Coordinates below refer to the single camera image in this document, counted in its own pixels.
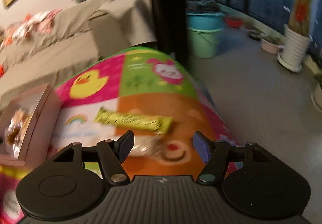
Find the pink cardboard gift box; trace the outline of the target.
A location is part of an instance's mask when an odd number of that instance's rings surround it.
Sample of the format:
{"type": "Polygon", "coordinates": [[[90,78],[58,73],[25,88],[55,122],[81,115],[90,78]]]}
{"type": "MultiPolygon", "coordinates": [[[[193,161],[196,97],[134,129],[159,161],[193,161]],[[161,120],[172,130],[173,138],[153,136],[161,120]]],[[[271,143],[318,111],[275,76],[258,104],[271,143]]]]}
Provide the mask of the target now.
{"type": "Polygon", "coordinates": [[[27,168],[42,164],[60,109],[60,99],[48,84],[14,97],[1,116],[1,164],[27,168]]]}

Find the white ribbed plant pot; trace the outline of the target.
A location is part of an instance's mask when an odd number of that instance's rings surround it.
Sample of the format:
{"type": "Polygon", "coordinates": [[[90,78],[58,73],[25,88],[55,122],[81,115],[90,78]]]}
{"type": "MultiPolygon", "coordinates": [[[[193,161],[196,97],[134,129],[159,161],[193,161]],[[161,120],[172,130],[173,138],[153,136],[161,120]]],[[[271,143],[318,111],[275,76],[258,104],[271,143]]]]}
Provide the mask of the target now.
{"type": "Polygon", "coordinates": [[[287,70],[299,73],[306,51],[313,41],[310,36],[303,36],[284,25],[285,41],[283,49],[277,55],[277,61],[287,70]]]}

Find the red plastic basin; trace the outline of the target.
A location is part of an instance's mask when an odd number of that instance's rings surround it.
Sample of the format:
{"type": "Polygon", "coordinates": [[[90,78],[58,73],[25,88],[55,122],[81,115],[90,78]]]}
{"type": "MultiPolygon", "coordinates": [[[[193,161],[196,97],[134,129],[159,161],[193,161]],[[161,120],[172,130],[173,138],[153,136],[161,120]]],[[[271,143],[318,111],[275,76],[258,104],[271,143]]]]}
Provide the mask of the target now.
{"type": "Polygon", "coordinates": [[[243,26],[244,20],[240,17],[226,16],[225,23],[228,27],[239,29],[240,27],[243,26]]]}

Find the colourful cartoon play mat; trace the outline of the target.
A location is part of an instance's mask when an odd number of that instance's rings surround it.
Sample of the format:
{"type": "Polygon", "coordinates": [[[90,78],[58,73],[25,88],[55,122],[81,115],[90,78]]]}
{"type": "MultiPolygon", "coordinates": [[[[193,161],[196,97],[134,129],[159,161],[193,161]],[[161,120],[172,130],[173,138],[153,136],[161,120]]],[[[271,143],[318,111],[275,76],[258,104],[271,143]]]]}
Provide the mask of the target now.
{"type": "Polygon", "coordinates": [[[207,91],[169,56],[135,47],[81,71],[56,89],[25,92],[1,116],[1,223],[18,223],[16,199],[28,173],[26,159],[39,165],[72,142],[94,146],[135,134],[125,163],[138,186],[120,190],[93,216],[94,223],[232,223],[232,215],[209,191],[194,188],[202,161],[192,137],[232,142],[207,91]]]}

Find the packaged bread bun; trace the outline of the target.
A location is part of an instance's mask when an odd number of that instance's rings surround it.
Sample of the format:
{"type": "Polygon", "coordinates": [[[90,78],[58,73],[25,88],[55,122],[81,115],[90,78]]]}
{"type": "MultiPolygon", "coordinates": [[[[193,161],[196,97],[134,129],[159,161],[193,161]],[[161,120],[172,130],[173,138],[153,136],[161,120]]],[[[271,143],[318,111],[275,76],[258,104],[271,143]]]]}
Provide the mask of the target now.
{"type": "Polygon", "coordinates": [[[31,118],[32,113],[28,109],[20,108],[15,111],[9,126],[4,130],[7,152],[15,159],[19,156],[31,118]]]}

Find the pink flower pot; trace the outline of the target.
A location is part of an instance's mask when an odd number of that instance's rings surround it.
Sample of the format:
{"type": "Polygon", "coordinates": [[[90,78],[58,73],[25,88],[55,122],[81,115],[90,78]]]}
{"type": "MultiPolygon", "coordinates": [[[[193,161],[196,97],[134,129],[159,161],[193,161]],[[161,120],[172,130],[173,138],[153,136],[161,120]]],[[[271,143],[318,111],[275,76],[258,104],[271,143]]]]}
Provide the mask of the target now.
{"type": "Polygon", "coordinates": [[[270,40],[266,40],[266,38],[262,37],[261,49],[272,55],[277,55],[283,49],[283,44],[282,43],[276,44],[275,42],[271,42],[270,40]]]}

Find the yellow cheese stick packet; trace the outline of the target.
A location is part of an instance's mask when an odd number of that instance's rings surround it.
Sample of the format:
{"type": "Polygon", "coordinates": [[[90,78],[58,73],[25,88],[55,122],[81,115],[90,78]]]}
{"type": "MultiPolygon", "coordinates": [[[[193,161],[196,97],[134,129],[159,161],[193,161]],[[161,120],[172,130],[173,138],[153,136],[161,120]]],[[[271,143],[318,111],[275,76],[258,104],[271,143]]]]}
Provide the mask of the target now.
{"type": "Polygon", "coordinates": [[[94,122],[165,134],[171,126],[172,118],[145,114],[121,113],[101,107],[96,114],[94,122]]]}

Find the teal plastic bucket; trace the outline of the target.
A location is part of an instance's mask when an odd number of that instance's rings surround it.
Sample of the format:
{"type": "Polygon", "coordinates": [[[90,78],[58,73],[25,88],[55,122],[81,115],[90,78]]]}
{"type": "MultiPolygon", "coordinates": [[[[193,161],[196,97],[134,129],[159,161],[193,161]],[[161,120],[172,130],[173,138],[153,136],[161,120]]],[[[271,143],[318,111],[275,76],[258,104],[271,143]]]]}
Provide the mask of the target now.
{"type": "Polygon", "coordinates": [[[217,30],[224,27],[224,14],[215,13],[187,13],[187,25],[196,30],[217,30]]]}

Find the beige covered sofa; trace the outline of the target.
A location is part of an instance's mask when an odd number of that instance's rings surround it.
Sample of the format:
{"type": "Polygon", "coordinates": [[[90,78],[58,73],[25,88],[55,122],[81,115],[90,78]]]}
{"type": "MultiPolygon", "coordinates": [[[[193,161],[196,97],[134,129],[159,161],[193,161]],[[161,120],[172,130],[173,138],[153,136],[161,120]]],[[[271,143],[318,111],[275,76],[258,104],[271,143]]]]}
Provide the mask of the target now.
{"type": "Polygon", "coordinates": [[[63,10],[49,34],[1,48],[1,108],[21,92],[59,85],[101,58],[155,41],[141,0],[88,0],[63,10]]]}

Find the packaged rice cracker bar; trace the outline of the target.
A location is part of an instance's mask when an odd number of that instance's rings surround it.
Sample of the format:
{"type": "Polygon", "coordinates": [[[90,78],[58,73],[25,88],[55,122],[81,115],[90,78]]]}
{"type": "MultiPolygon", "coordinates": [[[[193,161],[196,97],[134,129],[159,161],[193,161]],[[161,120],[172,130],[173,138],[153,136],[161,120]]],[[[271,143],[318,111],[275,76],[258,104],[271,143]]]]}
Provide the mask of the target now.
{"type": "Polygon", "coordinates": [[[153,157],[158,154],[162,147],[162,138],[160,134],[153,136],[135,136],[134,145],[129,153],[132,157],[153,157]]]}

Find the green plastic bucket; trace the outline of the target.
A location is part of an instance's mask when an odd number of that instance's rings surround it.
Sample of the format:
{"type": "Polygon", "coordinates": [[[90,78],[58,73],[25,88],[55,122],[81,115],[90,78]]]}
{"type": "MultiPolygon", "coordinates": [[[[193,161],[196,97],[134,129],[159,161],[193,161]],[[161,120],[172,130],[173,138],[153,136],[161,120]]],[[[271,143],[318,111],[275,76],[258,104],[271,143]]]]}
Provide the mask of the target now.
{"type": "Polygon", "coordinates": [[[223,29],[199,30],[188,28],[192,53],[201,59],[214,58],[218,53],[223,29]]]}

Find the pile of pink clothes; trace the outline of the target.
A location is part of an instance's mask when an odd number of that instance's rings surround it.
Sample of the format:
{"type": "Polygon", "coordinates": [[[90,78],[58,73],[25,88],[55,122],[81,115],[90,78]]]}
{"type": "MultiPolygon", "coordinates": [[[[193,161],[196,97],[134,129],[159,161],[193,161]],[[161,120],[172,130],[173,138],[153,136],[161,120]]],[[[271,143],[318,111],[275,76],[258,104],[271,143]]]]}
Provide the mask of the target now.
{"type": "Polygon", "coordinates": [[[23,21],[12,23],[6,29],[1,29],[1,48],[28,40],[33,33],[49,34],[54,25],[54,18],[61,11],[61,9],[56,9],[38,12],[35,15],[27,14],[23,21]]]}

